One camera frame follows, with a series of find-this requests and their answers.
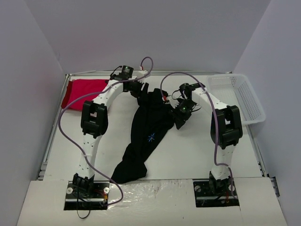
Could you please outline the black t shirt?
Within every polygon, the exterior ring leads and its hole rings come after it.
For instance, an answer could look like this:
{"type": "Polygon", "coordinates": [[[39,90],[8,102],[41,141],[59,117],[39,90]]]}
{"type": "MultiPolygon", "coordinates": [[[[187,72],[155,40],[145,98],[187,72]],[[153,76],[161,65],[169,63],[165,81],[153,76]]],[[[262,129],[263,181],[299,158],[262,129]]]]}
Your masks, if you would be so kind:
{"type": "Polygon", "coordinates": [[[148,86],[143,88],[137,99],[139,107],[132,121],[130,144],[111,177],[116,183],[124,184],[146,177],[146,160],[175,123],[169,113],[171,105],[165,104],[162,98],[167,95],[159,88],[151,92],[148,86]]]}

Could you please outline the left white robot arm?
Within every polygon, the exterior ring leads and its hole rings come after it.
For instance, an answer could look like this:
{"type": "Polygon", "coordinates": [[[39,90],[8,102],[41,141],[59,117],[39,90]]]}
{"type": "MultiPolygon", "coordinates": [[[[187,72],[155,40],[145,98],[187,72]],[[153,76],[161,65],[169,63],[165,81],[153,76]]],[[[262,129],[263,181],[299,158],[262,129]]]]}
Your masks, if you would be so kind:
{"type": "Polygon", "coordinates": [[[139,97],[144,78],[150,72],[140,68],[133,81],[134,69],[122,66],[119,74],[113,74],[107,82],[104,93],[97,95],[91,101],[85,101],[82,108],[80,126],[83,132],[83,153],[79,167],[73,176],[72,184],[78,187],[78,192],[84,197],[91,196],[95,191],[94,178],[95,159],[99,142],[108,128],[108,110],[115,98],[123,92],[130,92],[139,97]]]}

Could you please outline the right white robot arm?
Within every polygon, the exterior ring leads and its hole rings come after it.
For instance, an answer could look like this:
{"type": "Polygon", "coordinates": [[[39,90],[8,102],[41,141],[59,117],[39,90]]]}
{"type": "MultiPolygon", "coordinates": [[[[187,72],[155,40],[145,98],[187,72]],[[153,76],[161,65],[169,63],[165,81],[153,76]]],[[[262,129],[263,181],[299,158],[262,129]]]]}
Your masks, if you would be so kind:
{"type": "Polygon", "coordinates": [[[179,92],[181,96],[171,110],[177,129],[191,117],[197,105],[212,116],[210,136],[214,143],[214,165],[209,172],[208,187],[211,193],[220,194],[231,179],[232,155],[243,135],[239,108],[220,101],[198,83],[184,83],[179,92]]]}

